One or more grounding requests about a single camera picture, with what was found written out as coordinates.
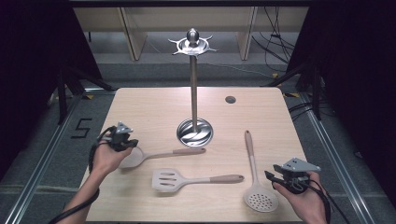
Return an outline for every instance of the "wooden table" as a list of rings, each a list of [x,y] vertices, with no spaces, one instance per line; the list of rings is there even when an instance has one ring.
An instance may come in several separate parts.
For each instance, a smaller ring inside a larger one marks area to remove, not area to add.
[[[236,98],[234,104],[225,101]],[[104,129],[119,121],[134,129],[145,152],[183,148],[176,137],[178,124],[191,117],[190,88],[120,89],[108,111]],[[214,129],[206,153],[158,158],[133,169],[117,170],[101,185],[88,221],[152,222],[266,222],[300,220],[287,200],[272,189],[264,170],[292,157],[305,160],[283,96],[277,88],[198,88],[198,118]],[[245,144],[250,130],[261,184],[272,190],[279,207],[272,213],[250,209],[243,200],[252,184]],[[239,174],[238,184],[188,185],[176,193],[151,187],[154,169],[175,168],[187,178]]]

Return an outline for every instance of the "round metal base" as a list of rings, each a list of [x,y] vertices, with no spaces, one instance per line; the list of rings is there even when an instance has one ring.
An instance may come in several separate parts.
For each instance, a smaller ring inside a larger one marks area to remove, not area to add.
[[[204,119],[197,120],[196,132],[192,128],[192,119],[186,119],[177,127],[177,139],[187,147],[204,147],[213,137],[213,128]]]

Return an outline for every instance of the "human hand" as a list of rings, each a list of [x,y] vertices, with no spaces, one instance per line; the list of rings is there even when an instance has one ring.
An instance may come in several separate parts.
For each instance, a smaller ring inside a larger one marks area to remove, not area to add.
[[[319,175],[315,172],[308,172],[311,180],[320,185]],[[318,189],[314,182],[310,184],[313,188]],[[326,212],[323,201],[312,189],[307,189],[304,193],[293,194],[278,183],[274,183],[274,188],[282,194],[291,204],[296,215],[307,224],[326,224]]]
[[[115,171],[120,166],[121,161],[129,156],[131,152],[131,147],[120,152],[115,151],[106,141],[102,141],[96,149],[92,171],[102,175],[108,175]]]

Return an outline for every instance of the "wooden handle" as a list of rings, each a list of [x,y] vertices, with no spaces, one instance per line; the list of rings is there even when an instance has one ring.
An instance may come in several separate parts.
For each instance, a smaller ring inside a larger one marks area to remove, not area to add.
[[[250,156],[254,156],[253,152],[253,140],[251,139],[251,134],[249,130],[245,131],[245,141],[247,143],[247,153]]]
[[[210,177],[210,183],[239,183],[242,182],[245,177],[242,175],[219,175]]]
[[[177,155],[194,155],[206,152],[206,148],[183,148],[173,150],[173,154]]]

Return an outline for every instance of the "spatula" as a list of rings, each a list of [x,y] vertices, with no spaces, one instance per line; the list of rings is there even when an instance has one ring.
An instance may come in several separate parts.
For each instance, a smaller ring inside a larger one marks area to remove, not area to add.
[[[164,168],[154,170],[152,174],[152,187],[162,192],[175,192],[189,184],[233,184],[240,183],[245,178],[242,175],[219,175],[206,178],[188,179],[183,177],[178,170]]]
[[[263,188],[259,183],[250,131],[245,131],[245,141],[247,144],[247,154],[250,160],[251,172],[253,174],[253,185],[244,195],[245,203],[258,212],[273,212],[276,210],[279,201],[273,192]]]
[[[132,168],[140,165],[145,160],[169,157],[169,156],[187,156],[205,153],[205,148],[182,148],[163,152],[147,153],[144,152],[140,147],[134,147],[131,154],[123,159],[119,165],[119,168]]]

